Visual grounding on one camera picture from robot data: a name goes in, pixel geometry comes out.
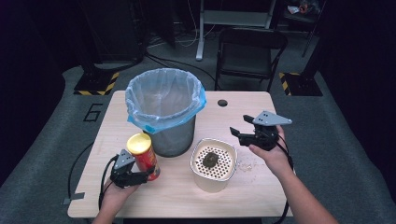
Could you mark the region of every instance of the red canister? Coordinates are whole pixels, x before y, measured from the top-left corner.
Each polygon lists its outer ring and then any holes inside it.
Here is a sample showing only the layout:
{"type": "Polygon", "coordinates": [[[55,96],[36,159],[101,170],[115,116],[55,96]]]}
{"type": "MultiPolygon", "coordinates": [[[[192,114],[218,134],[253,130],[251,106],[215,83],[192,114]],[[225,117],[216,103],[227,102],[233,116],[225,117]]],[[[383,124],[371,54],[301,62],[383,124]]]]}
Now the red canister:
{"type": "Polygon", "coordinates": [[[155,180],[160,175],[160,167],[157,163],[151,138],[145,133],[137,133],[128,139],[126,147],[134,156],[137,167],[141,172],[155,167],[154,173],[148,177],[148,181],[155,180]]]}

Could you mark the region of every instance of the trash bag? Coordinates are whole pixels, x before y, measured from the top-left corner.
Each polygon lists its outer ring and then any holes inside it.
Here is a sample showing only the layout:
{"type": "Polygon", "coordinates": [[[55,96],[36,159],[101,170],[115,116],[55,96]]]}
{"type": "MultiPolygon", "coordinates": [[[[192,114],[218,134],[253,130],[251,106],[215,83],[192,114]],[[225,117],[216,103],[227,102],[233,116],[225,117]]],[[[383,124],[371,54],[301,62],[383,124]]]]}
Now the trash bag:
{"type": "Polygon", "coordinates": [[[128,121],[147,133],[184,124],[206,104],[205,89],[190,72],[161,68],[132,79],[125,92],[128,121]]]}

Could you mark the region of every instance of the gray trash can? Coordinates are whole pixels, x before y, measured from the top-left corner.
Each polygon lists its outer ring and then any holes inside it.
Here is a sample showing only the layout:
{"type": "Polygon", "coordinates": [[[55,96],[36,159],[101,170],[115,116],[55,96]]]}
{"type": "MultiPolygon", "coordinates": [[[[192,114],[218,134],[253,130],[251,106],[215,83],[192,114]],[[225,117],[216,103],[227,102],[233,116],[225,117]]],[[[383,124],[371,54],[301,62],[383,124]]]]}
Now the gray trash can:
{"type": "Polygon", "coordinates": [[[190,72],[155,69],[130,81],[125,103],[128,121],[151,137],[155,153],[176,157],[191,146],[195,116],[206,104],[205,89],[190,72]]]}

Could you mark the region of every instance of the person's hand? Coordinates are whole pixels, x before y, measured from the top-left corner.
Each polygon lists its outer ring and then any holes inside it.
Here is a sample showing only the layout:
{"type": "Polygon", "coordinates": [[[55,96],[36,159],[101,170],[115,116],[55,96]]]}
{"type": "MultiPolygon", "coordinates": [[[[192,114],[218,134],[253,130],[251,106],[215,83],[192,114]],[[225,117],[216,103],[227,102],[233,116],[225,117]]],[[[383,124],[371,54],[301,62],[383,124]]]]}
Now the person's hand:
{"type": "Polygon", "coordinates": [[[117,187],[110,179],[104,186],[105,195],[102,207],[93,223],[111,223],[116,214],[121,210],[128,197],[134,193],[140,185],[131,186],[126,189],[117,187]]]}
{"type": "MultiPolygon", "coordinates": [[[[283,132],[283,129],[279,125],[276,125],[276,128],[280,136],[278,143],[286,149],[285,142],[282,140],[282,138],[285,140],[285,134],[283,132]]],[[[280,149],[279,146],[274,147],[270,151],[263,150],[254,145],[250,145],[248,148],[254,154],[265,160],[268,168],[276,177],[280,177],[286,172],[292,171],[288,162],[288,157],[285,155],[282,149],[280,149]]]]}

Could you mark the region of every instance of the light wood table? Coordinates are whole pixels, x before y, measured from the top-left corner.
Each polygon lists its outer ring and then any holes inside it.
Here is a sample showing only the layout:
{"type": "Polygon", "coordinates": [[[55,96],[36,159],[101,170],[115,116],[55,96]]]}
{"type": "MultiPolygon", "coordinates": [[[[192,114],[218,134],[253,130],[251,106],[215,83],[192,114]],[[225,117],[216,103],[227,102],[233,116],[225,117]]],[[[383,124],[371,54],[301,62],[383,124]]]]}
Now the light wood table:
{"type": "MultiPolygon", "coordinates": [[[[241,133],[253,133],[253,125],[244,122],[243,115],[256,117],[264,109],[275,112],[270,94],[264,91],[207,91],[206,100],[205,108],[196,116],[191,148],[175,158],[157,156],[160,176],[142,185],[128,199],[117,217],[282,215],[286,197],[279,181],[261,158],[247,147],[239,146],[238,139],[230,133],[230,127],[241,133]],[[226,100],[228,105],[219,106],[218,100],[221,99],[226,100]],[[198,188],[190,167],[195,145],[207,137],[230,143],[238,153],[233,176],[227,187],[217,193],[207,193],[198,188]]],[[[96,217],[100,183],[106,164],[126,148],[130,136],[141,132],[127,122],[125,92],[114,92],[76,189],[76,193],[85,193],[84,198],[71,202],[68,209],[70,217],[96,217]]]]}

